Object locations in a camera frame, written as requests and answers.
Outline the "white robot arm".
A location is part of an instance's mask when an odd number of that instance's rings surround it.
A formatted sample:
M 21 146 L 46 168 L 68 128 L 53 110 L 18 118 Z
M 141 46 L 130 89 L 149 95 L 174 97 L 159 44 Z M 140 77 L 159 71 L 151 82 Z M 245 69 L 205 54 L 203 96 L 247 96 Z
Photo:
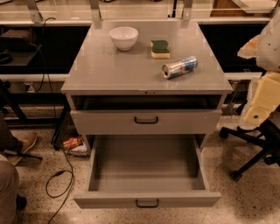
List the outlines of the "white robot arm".
M 280 105 L 280 11 L 237 55 L 255 58 L 256 64 L 265 70 L 262 78 L 250 82 L 247 103 L 241 112 L 239 125 L 249 130 L 259 127 Z

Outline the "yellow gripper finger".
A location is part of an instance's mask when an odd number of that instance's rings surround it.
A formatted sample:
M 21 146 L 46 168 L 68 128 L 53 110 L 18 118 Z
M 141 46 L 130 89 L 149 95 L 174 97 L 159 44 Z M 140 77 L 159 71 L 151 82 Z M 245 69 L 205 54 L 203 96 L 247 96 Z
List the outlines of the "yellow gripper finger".
M 280 73 L 267 72 L 260 80 L 244 115 L 244 121 L 260 126 L 280 105 Z

